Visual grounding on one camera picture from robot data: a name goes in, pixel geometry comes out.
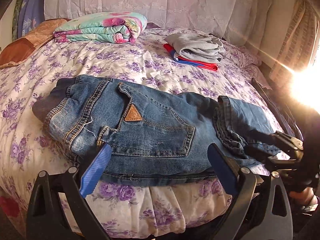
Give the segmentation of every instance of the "blue gripper pad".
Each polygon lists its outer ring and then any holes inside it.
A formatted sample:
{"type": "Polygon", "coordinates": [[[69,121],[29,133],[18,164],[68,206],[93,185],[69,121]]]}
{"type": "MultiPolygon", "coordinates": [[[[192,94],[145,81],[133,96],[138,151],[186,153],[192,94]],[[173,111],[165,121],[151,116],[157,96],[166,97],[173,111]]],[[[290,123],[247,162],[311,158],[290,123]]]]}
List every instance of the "blue gripper pad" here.
{"type": "Polygon", "coordinates": [[[228,157],[225,157],[215,143],[208,147],[208,160],[218,176],[224,191],[233,197],[238,195],[239,166],[228,157]]]}
{"type": "Polygon", "coordinates": [[[91,194],[111,159],[111,146],[104,144],[97,156],[81,177],[80,194],[83,198],[91,194]]]}

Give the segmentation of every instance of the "beige patterned curtain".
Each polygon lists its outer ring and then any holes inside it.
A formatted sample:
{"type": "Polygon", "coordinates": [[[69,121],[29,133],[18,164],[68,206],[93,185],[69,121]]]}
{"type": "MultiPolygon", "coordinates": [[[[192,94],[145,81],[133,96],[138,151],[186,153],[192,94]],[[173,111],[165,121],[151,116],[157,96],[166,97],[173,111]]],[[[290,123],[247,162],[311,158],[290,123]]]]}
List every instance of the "beige patterned curtain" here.
{"type": "Polygon", "coordinates": [[[313,63],[319,44],[319,21],[306,0],[296,0],[292,20],[269,77],[279,87],[290,82],[292,75],[283,65],[302,71],[313,63]]]}

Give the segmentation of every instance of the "floor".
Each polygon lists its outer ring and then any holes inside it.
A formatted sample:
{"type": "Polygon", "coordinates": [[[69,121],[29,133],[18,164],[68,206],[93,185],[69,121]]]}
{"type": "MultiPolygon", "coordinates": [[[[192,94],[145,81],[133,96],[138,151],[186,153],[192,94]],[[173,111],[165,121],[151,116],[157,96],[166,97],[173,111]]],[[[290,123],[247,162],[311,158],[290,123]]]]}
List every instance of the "floor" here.
{"type": "Polygon", "coordinates": [[[0,240],[25,240],[13,227],[0,207],[0,240]]]}

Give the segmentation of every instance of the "bright light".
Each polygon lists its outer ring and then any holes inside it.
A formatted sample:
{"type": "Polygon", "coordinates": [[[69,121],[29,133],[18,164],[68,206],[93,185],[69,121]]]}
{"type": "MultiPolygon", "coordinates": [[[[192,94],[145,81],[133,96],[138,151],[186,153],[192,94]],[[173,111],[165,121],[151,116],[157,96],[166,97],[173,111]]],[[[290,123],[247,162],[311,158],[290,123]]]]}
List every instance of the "bright light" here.
{"type": "Polygon", "coordinates": [[[314,64],[299,73],[290,71],[293,73],[292,96],[320,113],[320,66],[314,64]]]}

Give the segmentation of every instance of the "person's hand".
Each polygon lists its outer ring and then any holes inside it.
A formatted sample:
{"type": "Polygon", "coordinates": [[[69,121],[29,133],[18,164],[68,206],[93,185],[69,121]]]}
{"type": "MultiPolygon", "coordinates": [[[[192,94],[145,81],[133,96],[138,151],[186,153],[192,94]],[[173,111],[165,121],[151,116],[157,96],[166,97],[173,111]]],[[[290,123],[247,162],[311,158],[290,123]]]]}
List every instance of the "person's hand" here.
{"type": "Polygon", "coordinates": [[[291,191],[289,197],[293,198],[295,203],[301,206],[313,206],[317,204],[317,198],[311,187],[305,188],[305,190],[300,193],[291,191]]]}

